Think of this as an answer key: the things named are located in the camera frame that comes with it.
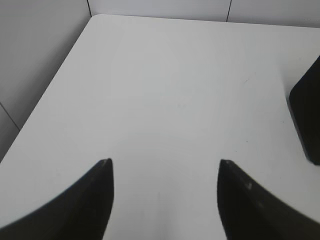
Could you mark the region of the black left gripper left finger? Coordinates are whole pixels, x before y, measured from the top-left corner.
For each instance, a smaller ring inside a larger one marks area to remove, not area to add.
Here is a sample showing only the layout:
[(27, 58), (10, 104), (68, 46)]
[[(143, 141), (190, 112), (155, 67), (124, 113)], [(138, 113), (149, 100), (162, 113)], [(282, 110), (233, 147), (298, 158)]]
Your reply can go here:
[(98, 161), (73, 185), (2, 227), (2, 240), (101, 240), (114, 201), (113, 161)]

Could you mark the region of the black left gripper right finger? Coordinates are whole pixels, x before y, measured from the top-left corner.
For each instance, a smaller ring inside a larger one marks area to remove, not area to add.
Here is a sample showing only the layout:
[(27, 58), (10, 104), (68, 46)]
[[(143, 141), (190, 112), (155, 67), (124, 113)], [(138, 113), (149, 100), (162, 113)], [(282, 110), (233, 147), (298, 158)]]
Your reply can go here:
[(287, 205), (231, 160), (219, 162), (217, 207), (229, 240), (318, 240), (320, 224)]

